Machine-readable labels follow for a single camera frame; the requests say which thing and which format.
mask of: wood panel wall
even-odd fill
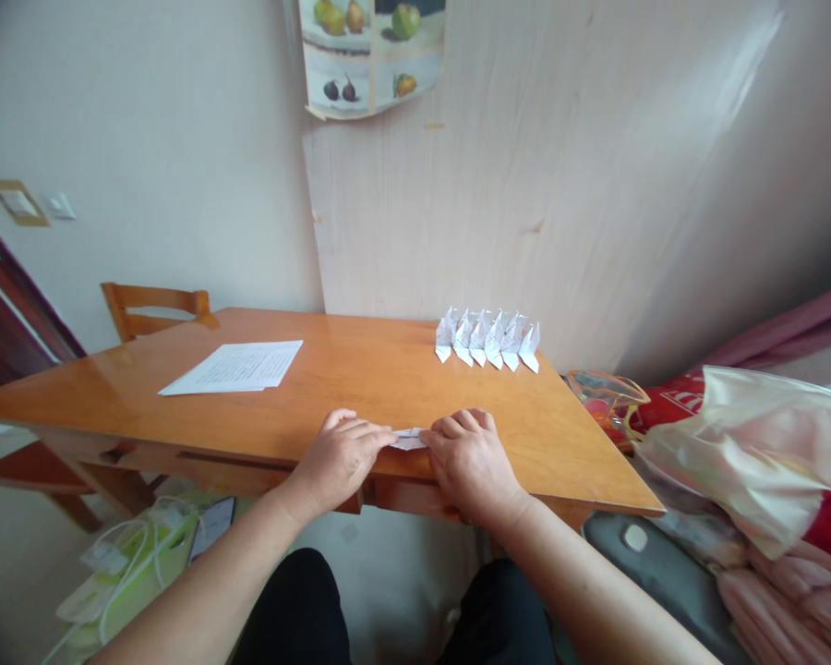
[[[439,86],[304,143],[326,310],[518,308],[612,370],[781,18],[773,0],[450,0]]]

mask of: wooden chair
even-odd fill
[[[44,443],[35,441],[0,458],[0,485],[45,494],[63,513],[89,533],[102,522],[80,499],[95,491],[78,478]]]
[[[184,323],[180,319],[131,314],[126,311],[130,308],[181,309],[193,314],[195,318],[210,313],[210,295],[206,291],[177,291],[152,286],[128,286],[114,282],[102,284],[102,291],[122,342],[132,342],[142,335],[158,333]]]
[[[102,284],[104,299],[114,319],[114,325],[123,342],[131,342],[141,335],[158,333],[184,323],[179,319],[130,314],[128,308],[162,307],[182,309],[195,317],[210,313],[210,296],[206,291],[176,291],[148,286]],[[158,476],[149,489],[156,489],[167,476]],[[94,494],[60,457],[41,441],[35,441],[0,458],[0,485],[18,490],[33,490],[45,494],[62,512],[85,531],[93,533],[102,525],[99,518],[80,498]]]

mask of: hand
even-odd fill
[[[516,523],[532,498],[517,482],[489,413],[457,411],[419,437],[440,487],[461,511],[496,537]]]
[[[350,409],[336,409],[326,416],[317,439],[275,495],[304,527],[353,496],[379,450],[395,441],[390,427],[359,419]]]

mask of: wall switch plate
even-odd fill
[[[43,196],[49,216],[55,219],[77,219],[77,214],[62,192],[49,192]]]
[[[20,180],[0,180],[0,202],[19,226],[49,226],[49,220]]]

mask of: chair seat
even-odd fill
[[[93,494],[58,456],[40,441],[0,458],[0,485],[49,494]]]

